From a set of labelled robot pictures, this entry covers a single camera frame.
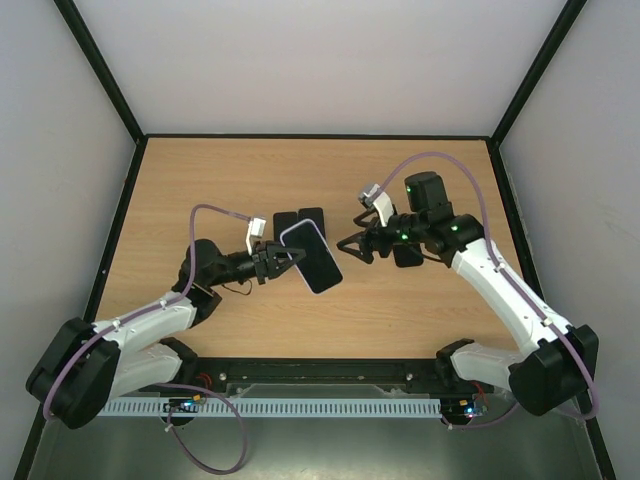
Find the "black phone case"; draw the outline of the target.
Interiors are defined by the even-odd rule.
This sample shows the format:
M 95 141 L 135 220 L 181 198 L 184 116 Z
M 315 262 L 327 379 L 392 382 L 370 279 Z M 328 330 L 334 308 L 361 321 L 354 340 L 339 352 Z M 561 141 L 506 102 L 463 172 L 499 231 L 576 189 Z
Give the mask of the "black phone case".
M 397 244 L 392 247 L 395 265 L 398 268 L 421 266 L 424 258 L 418 244 Z

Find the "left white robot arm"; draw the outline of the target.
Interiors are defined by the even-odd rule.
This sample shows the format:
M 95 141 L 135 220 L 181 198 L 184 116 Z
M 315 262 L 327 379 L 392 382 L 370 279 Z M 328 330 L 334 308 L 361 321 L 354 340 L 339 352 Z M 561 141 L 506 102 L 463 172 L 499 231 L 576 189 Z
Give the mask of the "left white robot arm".
M 208 319 L 222 301 L 215 287 L 280 277 L 306 256 L 300 248 L 259 242 L 224 255 L 208 239 L 194 241 L 178 280 L 158 300 L 106 321 L 66 321 L 26 381 L 45 419 L 77 429 L 106 403 L 135 390 L 182 377 L 195 354 L 173 339 Z

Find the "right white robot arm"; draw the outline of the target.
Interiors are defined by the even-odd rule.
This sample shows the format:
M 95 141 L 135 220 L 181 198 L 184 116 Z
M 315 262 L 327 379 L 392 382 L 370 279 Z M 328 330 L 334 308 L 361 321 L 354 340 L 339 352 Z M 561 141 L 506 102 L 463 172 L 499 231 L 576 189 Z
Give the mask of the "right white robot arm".
M 338 249 L 370 264 L 396 247 L 425 248 L 480 294 L 517 345 L 506 351 L 458 340 L 436 354 L 438 384 L 450 392 L 469 381 L 498 387 L 536 416 L 587 392 L 597 361 L 595 332 L 574 327 L 545 304 L 499 254 L 483 225 L 454 213 L 438 174 L 413 174 L 404 185 L 410 210 L 403 214 L 379 185 L 366 187 L 359 195 L 365 210 L 353 220 L 361 230 L 339 241 Z

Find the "black bare phone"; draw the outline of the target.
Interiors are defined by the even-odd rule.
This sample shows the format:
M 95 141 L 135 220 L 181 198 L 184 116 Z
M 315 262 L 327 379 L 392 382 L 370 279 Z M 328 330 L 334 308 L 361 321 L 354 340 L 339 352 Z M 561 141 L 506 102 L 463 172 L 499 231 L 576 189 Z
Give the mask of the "black bare phone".
M 280 240 L 280 235 L 283 231 L 287 230 L 291 226 L 298 222 L 297 211 L 284 211 L 276 212 L 273 214 L 273 239 L 275 241 Z

